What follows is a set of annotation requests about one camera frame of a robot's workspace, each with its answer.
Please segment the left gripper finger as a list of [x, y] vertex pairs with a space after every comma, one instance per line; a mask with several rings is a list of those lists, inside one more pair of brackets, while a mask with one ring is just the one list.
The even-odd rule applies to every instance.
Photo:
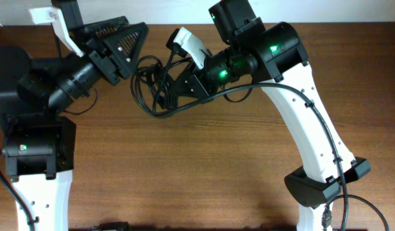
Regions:
[[111, 33], [101, 38], [102, 43], [110, 52], [109, 57], [117, 66], [119, 75], [125, 80], [135, 71], [147, 33], [146, 23], [141, 22], [116, 26]]
[[72, 40], [75, 43], [86, 42], [92, 38], [104, 37], [120, 30], [121, 28], [128, 27], [129, 25], [130, 23], [125, 16], [85, 24], [78, 29], [71, 31]]

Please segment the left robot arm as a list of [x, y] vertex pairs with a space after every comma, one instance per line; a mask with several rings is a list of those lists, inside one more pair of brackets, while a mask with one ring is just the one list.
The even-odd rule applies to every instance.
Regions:
[[69, 33], [82, 55], [34, 59], [0, 47], [0, 179], [15, 199], [19, 230], [68, 229], [76, 125], [65, 113], [100, 79], [117, 85], [133, 74], [148, 28], [122, 16]]

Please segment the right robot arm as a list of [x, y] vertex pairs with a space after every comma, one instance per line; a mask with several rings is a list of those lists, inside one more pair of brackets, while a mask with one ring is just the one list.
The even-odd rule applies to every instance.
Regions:
[[274, 103], [301, 155], [302, 165], [284, 179], [299, 205], [296, 228], [331, 230], [333, 202], [347, 205], [347, 185], [371, 167], [354, 156], [331, 122], [297, 31], [286, 22], [266, 28], [248, 1], [220, 1], [209, 12], [227, 47], [213, 55], [189, 30], [175, 30], [167, 47], [192, 62], [170, 83], [165, 108], [176, 110], [180, 96], [209, 102], [249, 75], [249, 88], [261, 88]]

